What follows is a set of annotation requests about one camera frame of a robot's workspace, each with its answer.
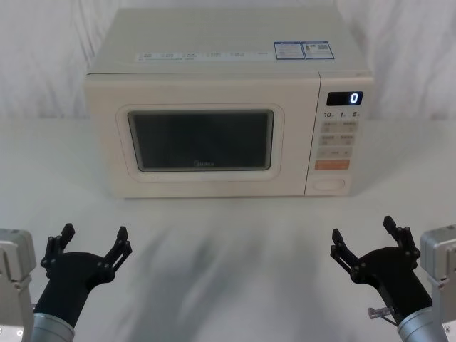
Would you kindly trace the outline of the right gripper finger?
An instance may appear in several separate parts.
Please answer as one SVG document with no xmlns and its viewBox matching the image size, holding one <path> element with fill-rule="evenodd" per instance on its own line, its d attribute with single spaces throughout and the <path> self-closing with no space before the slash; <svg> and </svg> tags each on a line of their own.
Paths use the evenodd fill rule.
<svg viewBox="0 0 456 342">
<path fill-rule="evenodd" d="M 391 216 L 384 217 L 383 227 L 396 241 L 398 247 L 402 250 L 404 255 L 411 260 L 411 267 L 417 268 L 417 260 L 420 258 L 420 250 L 415 245 L 411 229 L 409 227 L 398 227 Z"/>
<path fill-rule="evenodd" d="M 355 284 L 362 284 L 364 280 L 363 260 L 348 249 L 338 229 L 332 231 L 332 242 L 331 258 L 349 274 Z"/>
</svg>

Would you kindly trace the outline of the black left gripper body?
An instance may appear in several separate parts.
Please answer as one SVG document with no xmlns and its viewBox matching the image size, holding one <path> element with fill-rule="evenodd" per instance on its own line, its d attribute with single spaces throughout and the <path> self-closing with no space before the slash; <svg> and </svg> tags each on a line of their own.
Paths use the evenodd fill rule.
<svg viewBox="0 0 456 342">
<path fill-rule="evenodd" d="M 74 327 L 89 293 L 109 282 L 109 263 L 103 257 L 85 252 L 47 253 L 41 261 L 48 283 L 36 314 L 47 314 Z"/>
</svg>

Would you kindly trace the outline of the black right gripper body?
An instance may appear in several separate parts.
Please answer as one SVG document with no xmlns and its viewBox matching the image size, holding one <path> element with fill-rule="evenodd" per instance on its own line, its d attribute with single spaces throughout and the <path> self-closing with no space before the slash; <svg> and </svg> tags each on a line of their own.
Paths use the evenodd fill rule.
<svg viewBox="0 0 456 342">
<path fill-rule="evenodd" d="M 380 294 L 394 318 L 405 318 L 432 306 L 432 299 L 414 270 L 420 251 L 384 247 L 356 259 L 352 281 L 372 286 Z"/>
</svg>

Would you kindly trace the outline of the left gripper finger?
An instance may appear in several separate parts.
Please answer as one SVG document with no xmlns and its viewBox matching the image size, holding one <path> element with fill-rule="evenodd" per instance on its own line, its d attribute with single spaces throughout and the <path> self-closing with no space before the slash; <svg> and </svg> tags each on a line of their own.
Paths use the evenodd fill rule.
<svg viewBox="0 0 456 342">
<path fill-rule="evenodd" d="M 62 255 L 68 243 L 72 240 L 75 229 L 71 223 L 65 224 L 58 236 L 50 236 L 47 239 L 46 250 L 40 265 L 46 270 L 46 274 L 51 274 L 51 268 L 55 265 L 57 258 Z"/>
<path fill-rule="evenodd" d="M 116 271 L 133 252 L 128 238 L 127 228 L 121 226 L 113 247 L 98 263 L 100 282 L 111 282 L 114 280 Z"/>
</svg>

